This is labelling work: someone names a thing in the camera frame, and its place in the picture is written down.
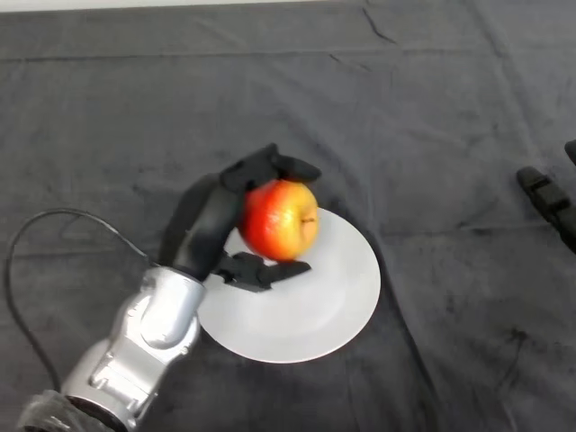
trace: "silver robotic arm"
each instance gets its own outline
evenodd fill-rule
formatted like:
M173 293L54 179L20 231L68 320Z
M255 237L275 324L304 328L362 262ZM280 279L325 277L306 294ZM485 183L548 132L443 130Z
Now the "silver robotic arm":
M169 267L149 269L140 293L121 308L109 338L92 346L64 382L62 393L118 430L131 432L158 395L168 368L198 340L196 311L203 285Z
M166 228L158 266L121 307L110 336L85 353L61 394L49 391L32 400L19 430L135 431L169 367L198 340L197 310L210 273L258 291L310 269L298 262L266 267L257 257L224 253L246 192L276 178L309 182L319 176L316 167L280 155L272 144L194 184Z

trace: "wire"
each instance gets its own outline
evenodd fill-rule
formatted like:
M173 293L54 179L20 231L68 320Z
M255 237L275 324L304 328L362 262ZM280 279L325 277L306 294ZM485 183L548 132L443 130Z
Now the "wire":
M42 365L46 369L46 372L48 373L49 378L52 381L52 386L54 387L54 390L59 392L61 385L58 372L56 371L56 368L54 367L54 364L50 360L48 354L46 354L46 351L42 347L40 341L32 334L32 332L28 328L28 325L24 321L23 315L16 307L16 303L14 302L14 293L12 290L12 278L11 278L12 264L14 261L14 250L24 232L34 222L55 214L73 214L78 217L88 218L91 221L97 222L103 227L105 227L107 230L109 230L114 236L116 236L119 240L121 240L124 244L126 244L130 249L132 249L141 257L145 258L150 265L157 266L157 264L151 261L149 256L145 252L140 250L136 245L134 245L134 243L132 243L130 240L124 237L114 226L112 226L104 219L101 219L98 216L95 216L87 211L77 209L64 209L64 208L41 211L31 216L28 220L24 222L24 224L20 227L20 229L16 231L16 233L13 235L12 239L8 244L6 258L4 259L4 269L3 269L4 297L6 299L8 311L10 312L10 315L12 316L14 322L16 323L20 331L24 334L26 339L28 339L28 342L30 343L32 349L34 350L34 353L36 354L36 356L38 356Z

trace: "table surface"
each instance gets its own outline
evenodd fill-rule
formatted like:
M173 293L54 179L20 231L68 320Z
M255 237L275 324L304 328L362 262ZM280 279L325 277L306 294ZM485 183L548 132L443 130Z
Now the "table surface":
M367 327L305 364L202 343L144 431L568 431L576 256L519 190L576 196L571 0L370 0L0 15L0 247L74 206L155 253L180 193L268 142L385 262ZM18 248L16 297L62 375L144 264L89 222ZM0 427L49 386L0 302Z

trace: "apple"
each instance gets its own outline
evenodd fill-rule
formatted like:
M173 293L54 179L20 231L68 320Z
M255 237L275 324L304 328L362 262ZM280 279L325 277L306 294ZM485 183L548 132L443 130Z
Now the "apple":
M274 180L247 195L239 231L261 257L293 260L318 234L318 203L305 184Z

